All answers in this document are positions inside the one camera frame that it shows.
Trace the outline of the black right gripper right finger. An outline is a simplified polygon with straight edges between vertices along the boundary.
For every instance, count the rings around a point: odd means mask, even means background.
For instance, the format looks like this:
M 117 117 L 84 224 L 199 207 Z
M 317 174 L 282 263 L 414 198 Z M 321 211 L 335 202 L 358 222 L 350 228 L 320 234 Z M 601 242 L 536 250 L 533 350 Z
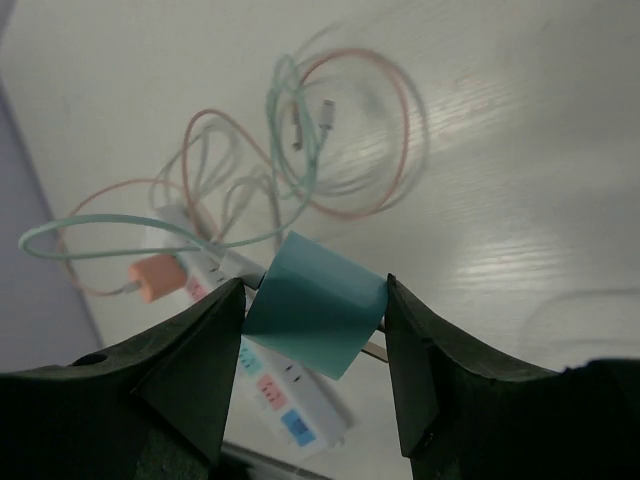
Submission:
M 394 276 L 385 339 L 402 455 L 416 479 L 635 479 L 639 364 L 554 372 L 441 318 Z

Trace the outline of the white multicolour power strip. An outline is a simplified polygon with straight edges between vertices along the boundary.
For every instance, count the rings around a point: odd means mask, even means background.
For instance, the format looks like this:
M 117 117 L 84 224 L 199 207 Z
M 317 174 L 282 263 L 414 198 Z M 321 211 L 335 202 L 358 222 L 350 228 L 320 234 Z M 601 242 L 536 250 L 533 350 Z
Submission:
M 169 294 L 184 308 L 233 278 L 242 279 L 253 293 L 265 275 L 262 267 L 237 253 L 211 257 L 196 249 L 162 254 L 173 255 L 187 273 L 185 286 Z M 258 414 L 295 459 L 307 459 L 344 439 L 350 427 L 347 414 L 310 370 L 244 337 L 237 372 Z

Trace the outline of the pink charger plug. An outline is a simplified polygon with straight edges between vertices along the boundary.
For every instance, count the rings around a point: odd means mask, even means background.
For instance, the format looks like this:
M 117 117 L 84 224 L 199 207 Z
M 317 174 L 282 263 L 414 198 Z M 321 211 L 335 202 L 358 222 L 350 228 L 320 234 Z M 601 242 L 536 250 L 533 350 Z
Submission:
M 157 254 L 132 263 L 129 280 L 139 285 L 146 303 L 154 302 L 185 286 L 188 276 L 173 255 Z

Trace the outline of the teal charger plug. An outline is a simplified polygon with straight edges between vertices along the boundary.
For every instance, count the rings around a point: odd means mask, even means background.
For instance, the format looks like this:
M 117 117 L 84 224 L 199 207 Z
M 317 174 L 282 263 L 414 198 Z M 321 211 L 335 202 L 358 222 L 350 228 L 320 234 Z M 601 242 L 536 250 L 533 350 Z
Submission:
M 243 334 L 338 380 L 378 328 L 387 303 L 383 277 L 291 232 L 257 291 Z

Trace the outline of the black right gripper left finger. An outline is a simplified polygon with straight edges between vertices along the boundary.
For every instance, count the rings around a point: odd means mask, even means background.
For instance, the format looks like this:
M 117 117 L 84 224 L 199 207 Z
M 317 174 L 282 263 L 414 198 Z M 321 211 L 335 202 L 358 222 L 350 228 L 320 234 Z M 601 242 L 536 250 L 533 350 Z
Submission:
M 3 374 L 2 477 L 240 477 L 220 454 L 244 318 L 231 280 L 71 365 Z

